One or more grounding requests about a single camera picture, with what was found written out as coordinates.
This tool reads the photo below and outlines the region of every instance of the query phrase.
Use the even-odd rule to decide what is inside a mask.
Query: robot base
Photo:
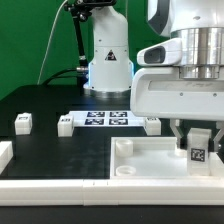
[[[104,99],[109,98],[126,98],[130,97],[131,89],[123,90],[123,91],[113,91],[113,92],[107,92],[107,91],[98,91],[91,89],[87,84],[84,85],[84,94]]]

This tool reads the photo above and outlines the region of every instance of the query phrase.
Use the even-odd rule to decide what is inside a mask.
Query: white plastic part
[[[133,155],[133,141],[129,139],[119,139],[116,141],[116,155],[129,157]]]
[[[0,174],[13,157],[12,142],[0,142]]]
[[[171,0],[171,32],[189,28],[224,27],[222,0]]]
[[[224,205],[224,181],[214,177],[0,181],[0,205]]]
[[[84,88],[98,92],[128,91],[134,74],[129,60],[127,20],[113,7],[96,8],[92,12],[94,58]]]
[[[136,168],[133,166],[119,166],[116,168],[116,175],[119,177],[130,177],[136,174]]]
[[[210,175],[208,159],[208,145],[210,138],[210,129],[191,128],[187,136],[187,169],[190,175]]]
[[[176,148],[175,149],[175,155],[178,157],[187,158],[187,150]]]
[[[111,179],[127,179],[125,175],[117,175],[117,168],[123,166],[136,169],[136,174],[129,177],[131,179],[188,177],[187,158],[175,155],[176,137],[129,137],[133,142],[133,155],[117,156],[116,142],[125,139],[116,137],[111,140]]]
[[[16,135],[29,135],[32,129],[32,114],[18,114],[15,120]]]
[[[147,51],[163,47],[165,50],[165,59],[161,63],[146,63],[145,53]],[[171,40],[165,41],[163,43],[154,45],[152,47],[141,50],[137,55],[138,64],[141,66],[166,66],[178,64],[182,59],[182,41],[181,38],[173,38]]]
[[[182,81],[176,67],[140,69],[133,79],[131,111],[140,117],[223,121],[223,101],[223,81]]]
[[[71,137],[74,130],[72,115],[61,116],[58,121],[58,137]]]
[[[149,136],[161,135],[161,121],[158,118],[144,118],[144,129]]]
[[[75,127],[142,127],[142,117],[136,117],[131,111],[70,111]]]

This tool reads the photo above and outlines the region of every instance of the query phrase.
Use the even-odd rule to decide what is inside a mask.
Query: green wall
[[[161,42],[146,23],[146,1],[128,1],[130,59],[136,69],[139,50]],[[0,99],[19,86],[37,84],[52,24],[63,0],[0,1]],[[126,15],[126,0],[115,8]],[[85,50],[93,57],[91,20],[82,23]],[[72,19],[62,11],[46,61],[42,81],[55,72],[78,64]],[[61,81],[75,84],[75,79]]]

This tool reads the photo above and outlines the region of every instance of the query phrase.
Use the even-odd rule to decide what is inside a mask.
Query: black tabletop
[[[0,179],[108,179],[111,137],[145,136],[142,127],[75,128],[57,137],[69,111],[130,110],[129,99],[83,96],[74,86],[24,86],[0,101],[0,141],[13,141],[14,158]],[[19,113],[32,113],[31,135],[16,136]],[[172,135],[168,121],[163,135]],[[223,206],[1,207],[0,223],[223,223]]]

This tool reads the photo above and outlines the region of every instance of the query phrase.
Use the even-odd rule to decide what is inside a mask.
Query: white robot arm
[[[84,92],[103,98],[129,96],[133,64],[129,60],[128,23],[112,7],[116,0],[76,0],[68,2],[79,46],[80,66],[88,66],[88,82]],[[93,19],[94,58],[87,65],[79,21]]]
[[[218,121],[216,151],[224,134],[223,11],[221,0],[148,0],[149,25],[171,39],[138,53],[145,68],[131,93],[137,116]]]

